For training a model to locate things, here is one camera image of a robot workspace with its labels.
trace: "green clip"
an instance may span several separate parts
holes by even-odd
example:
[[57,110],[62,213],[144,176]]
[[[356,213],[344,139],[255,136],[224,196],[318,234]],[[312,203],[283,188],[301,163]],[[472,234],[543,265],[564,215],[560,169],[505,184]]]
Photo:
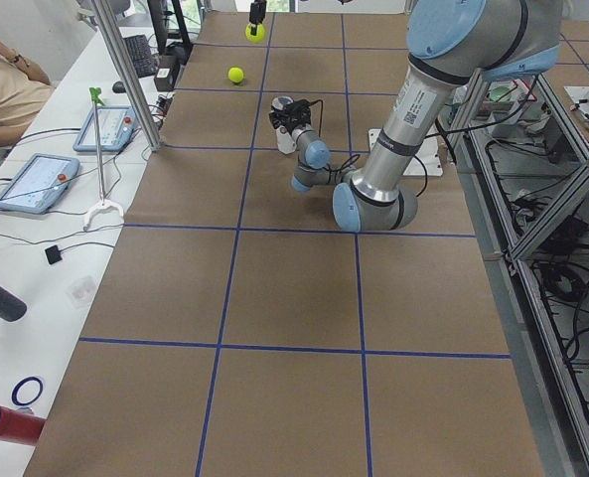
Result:
[[93,101],[95,104],[104,106],[104,101],[99,98],[100,94],[102,93],[102,89],[99,87],[90,87],[88,90],[91,93],[91,101]]

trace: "blue joint cap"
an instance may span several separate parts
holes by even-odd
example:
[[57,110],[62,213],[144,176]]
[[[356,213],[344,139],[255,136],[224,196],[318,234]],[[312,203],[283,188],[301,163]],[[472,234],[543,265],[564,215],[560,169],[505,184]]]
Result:
[[305,162],[314,169],[322,169],[330,163],[332,153],[327,145],[317,139],[310,143],[305,150]]
[[445,55],[469,36],[485,8],[486,0],[420,0],[409,17],[409,52],[420,60]]
[[482,73],[484,81],[515,80],[547,72],[559,58],[559,46],[556,45],[529,57],[508,63]]
[[334,189],[334,219],[346,232],[361,231],[361,214],[354,193],[348,184],[339,184]]
[[301,194],[305,194],[306,192],[310,192],[312,190],[311,187],[306,186],[305,184],[301,183],[295,176],[292,176],[292,180],[290,184],[294,188],[296,192],[300,192]]

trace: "person's arm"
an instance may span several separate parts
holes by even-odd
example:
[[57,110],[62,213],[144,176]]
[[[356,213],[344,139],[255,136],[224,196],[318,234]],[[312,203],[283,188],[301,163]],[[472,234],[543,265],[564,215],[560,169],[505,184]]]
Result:
[[33,81],[43,82],[44,84],[50,84],[49,77],[43,69],[40,68],[36,62],[23,57],[16,50],[13,50],[0,41],[0,56],[7,60],[9,63],[14,65],[18,70],[27,75],[27,78]]
[[0,147],[8,147],[16,144],[27,126],[1,126],[0,127]]

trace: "tennis ball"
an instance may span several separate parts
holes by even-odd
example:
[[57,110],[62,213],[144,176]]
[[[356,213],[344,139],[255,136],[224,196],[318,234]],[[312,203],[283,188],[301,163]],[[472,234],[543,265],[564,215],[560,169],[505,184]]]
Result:
[[245,38],[252,43],[262,42],[265,38],[265,27],[263,24],[259,23],[256,26],[256,35],[252,35],[252,24],[248,23],[247,27],[245,27]]
[[243,70],[239,67],[232,67],[227,71],[227,78],[234,84],[239,84],[243,81]]

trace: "keyboard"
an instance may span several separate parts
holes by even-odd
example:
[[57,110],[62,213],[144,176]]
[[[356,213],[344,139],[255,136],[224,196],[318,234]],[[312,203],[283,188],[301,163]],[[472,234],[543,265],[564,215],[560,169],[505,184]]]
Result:
[[125,37],[124,43],[138,78],[152,77],[157,73],[157,62],[151,53],[146,35]]

